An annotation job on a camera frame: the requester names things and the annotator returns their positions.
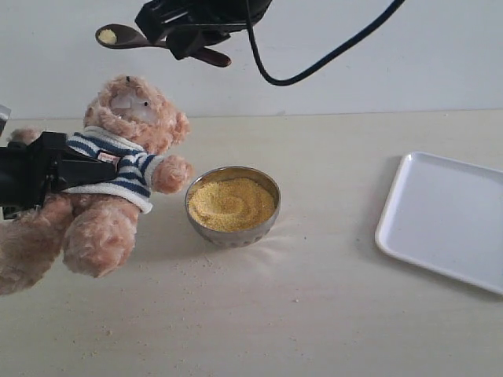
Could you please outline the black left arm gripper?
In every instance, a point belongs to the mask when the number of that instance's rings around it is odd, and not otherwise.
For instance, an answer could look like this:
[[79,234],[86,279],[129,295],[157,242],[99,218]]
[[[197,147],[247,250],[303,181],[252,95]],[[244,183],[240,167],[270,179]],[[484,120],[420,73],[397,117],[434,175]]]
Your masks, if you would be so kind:
[[10,141],[1,148],[1,210],[17,214],[41,207],[46,194],[117,177],[119,157],[97,157],[68,148],[67,135],[43,132],[30,144]]

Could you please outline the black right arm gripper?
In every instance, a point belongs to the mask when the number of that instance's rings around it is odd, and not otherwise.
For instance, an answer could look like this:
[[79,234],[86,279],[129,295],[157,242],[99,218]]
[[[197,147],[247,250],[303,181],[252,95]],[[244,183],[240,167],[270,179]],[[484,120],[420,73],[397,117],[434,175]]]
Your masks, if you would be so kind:
[[230,38],[230,33],[254,25],[271,1],[163,1],[146,2],[134,22],[151,43],[166,35],[166,47],[177,60],[193,57],[203,48]]

